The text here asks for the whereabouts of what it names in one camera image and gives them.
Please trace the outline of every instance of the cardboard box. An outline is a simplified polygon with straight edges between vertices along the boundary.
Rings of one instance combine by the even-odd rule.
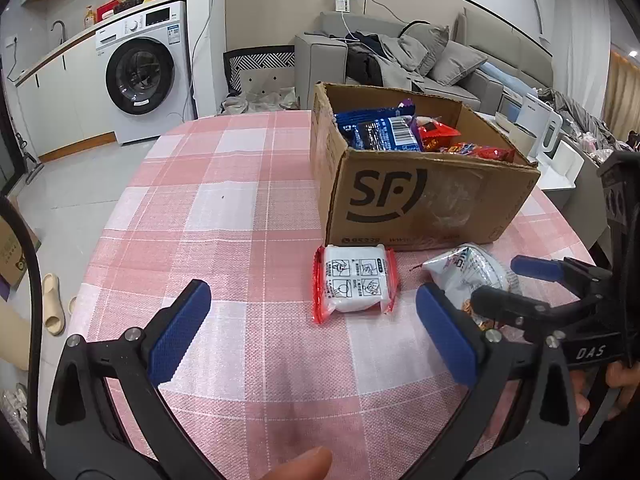
[[[38,250],[40,240],[38,240],[38,237],[31,231],[28,225],[27,230],[31,235],[33,246]],[[3,218],[0,218],[0,276],[9,283],[11,288],[16,288],[26,270],[24,254],[18,243],[18,238],[15,237],[9,224],[5,222]]]
[[[540,177],[516,151],[514,163],[452,153],[349,148],[334,113],[398,106],[410,97],[421,116],[439,117],[457,142],[513,148],[470,108],[446,98],[388,88],[316,85],[310,160],[325,243],[398,250],[497,240]]]

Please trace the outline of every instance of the beige curtain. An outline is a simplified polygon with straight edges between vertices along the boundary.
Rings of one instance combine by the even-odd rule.
[[[625,142],[629,130],[640,130],[640,68],[614,51],[609,56],[604,121]]]

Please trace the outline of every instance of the tablecloth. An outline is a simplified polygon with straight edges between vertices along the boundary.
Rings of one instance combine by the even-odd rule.
[[[315,325],[322,231],[309,133],[309,112],[283,111],[204,118],[160,137],[107,222],[70,333],[117,338],[204,280],[210,313],[160,391],[216,467],[230,480],[257,479],[324,445],[334,452],[329,478],[395,480],[464,394],[415,313],[426,276],[410,269],[441,251],[397,254],[392,314],[334,313]],[[488,249],[507,263],[519,253],[591,261],[538,188]],[[572,297],[556,284],[524,279],[522,288],[551,304]],[[113,395],[150,454],[117,384]],[[479,451],[491,441],[488,430]]]

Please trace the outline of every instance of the tile floor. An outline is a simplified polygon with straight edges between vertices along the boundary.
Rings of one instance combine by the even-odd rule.
[[[115,142],[45,164],[34,181],[18,193],[18,205],[42,242],[38,262],[42,275],[60,278],[60,298],[68,320],[68,303],[76,295],[98,238],[122,191],[155,139],[119,146]],[[31,319],[26,276],[9,296],[11,305]],[[46,430],[47,409],[65,331],[56,337],[42,332],[38,420]],[[0,360],[0,388],[26,384],[26,372]]]

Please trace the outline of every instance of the snack package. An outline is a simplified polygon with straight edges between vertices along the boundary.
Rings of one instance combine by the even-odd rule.
[[[453,138],[460,135],[455,128],[430,117],[416,117],[416,123],[424,152],[437,152],[440,148],[448,148]]]
[[[322,323],[338,312],[367,310],[380,304],[391,312],[398,290],[393,249],[375,247],[319,247],[314,257],[313,319]]]
[[[475,244],[462,244],[440,256],[424,262],[421,267],[431,273],[458,310],[468,313],[481,330],[494,327],[494,322],[478,316],[471,309],[471,293],[481,285],[490,285],[520,294],[520,280],[508,267]]]
[[[348,145],[356,150],[420,151],[415,105],[410,99],[396,108],[341,112],[335,121]]]
[[[489,160],[504,160],[505,162],[513,162],[516,150],[511,148],[493,148],[491,146],[479,146],[472,142],[457,142],[448,148],[440,148],[441,153],[457,153],[459,155],[477,156],[479,158],[487,158]]]

